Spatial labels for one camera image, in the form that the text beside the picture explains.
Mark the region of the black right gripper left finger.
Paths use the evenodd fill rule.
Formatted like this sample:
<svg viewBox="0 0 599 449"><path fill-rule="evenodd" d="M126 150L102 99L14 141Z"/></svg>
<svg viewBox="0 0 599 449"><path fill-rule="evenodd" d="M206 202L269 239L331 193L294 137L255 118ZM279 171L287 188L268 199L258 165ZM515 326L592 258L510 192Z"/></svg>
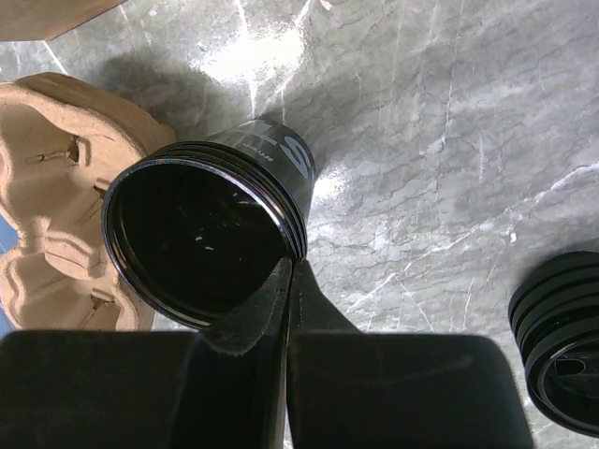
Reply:
<svg viewBox="0 0 599 449"><path fill-rule="evenodd" d="M266 281L221 321L198 333L219 355L243 356L283 320L291 282L291 259L282 258Z"/></svg>

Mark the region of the black cup stack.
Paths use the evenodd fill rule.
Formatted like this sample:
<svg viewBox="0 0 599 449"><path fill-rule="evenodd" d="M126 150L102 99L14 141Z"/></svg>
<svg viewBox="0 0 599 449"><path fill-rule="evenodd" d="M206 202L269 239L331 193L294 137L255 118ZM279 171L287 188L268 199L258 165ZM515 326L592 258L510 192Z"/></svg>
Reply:
<svg viewBox="0 0 599 449"><path fill-rule="evenodd" d="M146 304L195 329L307 254L316 167L291 128L254 120L169 144L125 169L102 205L105 246Z"/></svg>

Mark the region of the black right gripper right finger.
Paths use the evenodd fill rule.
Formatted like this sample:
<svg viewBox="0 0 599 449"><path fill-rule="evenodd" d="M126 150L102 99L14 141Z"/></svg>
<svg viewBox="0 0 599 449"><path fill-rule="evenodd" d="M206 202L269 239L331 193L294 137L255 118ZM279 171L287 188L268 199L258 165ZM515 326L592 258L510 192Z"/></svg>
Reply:
<svg viewBox="0 0 599 449"><path fill-rule="evenodd" d="M308 262L290 293L286 405L296 448L363 448L365 335L322 293Z"/></svg>

